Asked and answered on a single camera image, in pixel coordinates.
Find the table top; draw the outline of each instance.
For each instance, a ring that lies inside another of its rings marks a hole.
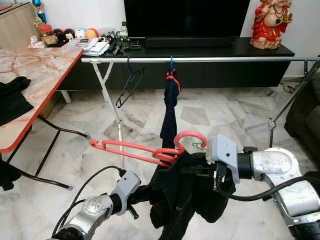
[[[31,79],[22,94],[34,106],[0,126],[0,153],[15,149],[82,52],[81,48],[0,49],[0,82],[6,84],[18,76]]]
[[[114,56],[105,52],[99,58],[215,58],[215,57],[293,57],[294,52],[281,45],[277,49],[262,50],[250,45],[250,37],[235,37],[231,46],[224,47],[167,47],[147,48],[142,42],[142,48],[126,51],[124,55]],[[94,58],[83,55],[82,58]]]
[[[19,7],[21,7],[21,6],[24,6],[24,5],[26,5],[26,4],[30,4],[30,2],[25,2],[25,3],[20,3],[20,4],[8,4],[8,5],[12,5],[12,7],[9,7],[9,8],[7,8],[7,9],[4,9],[4,10],[0,11],[0,15],[5,14],[5,13],[8,13],[8,12],[10,12],[11,10],[16,9],[16,8],[19,8]]]

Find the blue clip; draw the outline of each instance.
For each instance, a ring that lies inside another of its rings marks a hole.
[[[171,62],[170,62],[170,68],[171,68],[171,76],[174,75],[174,57],[171,56]]]

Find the red statue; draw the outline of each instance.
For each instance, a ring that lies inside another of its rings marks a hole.
[[[288,12],[292,0],[260,0],[262,5],[255,10],[250,44],[258,49],[276,49],[281,44],[281,32],[285,33],[293,15]]]

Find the green clip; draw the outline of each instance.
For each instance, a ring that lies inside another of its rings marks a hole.
[[[199,146],[201,144],[202,144],[202,142],[194,142],[194,143],[192,143],[192,146],[196,147],[197,149],[200,149],[201,151],[205,151],[206,150],[205,148],[202,148]]]

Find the television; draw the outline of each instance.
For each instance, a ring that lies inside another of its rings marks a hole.
[[[130,38],[239,37],[250,0],[124,0]]]

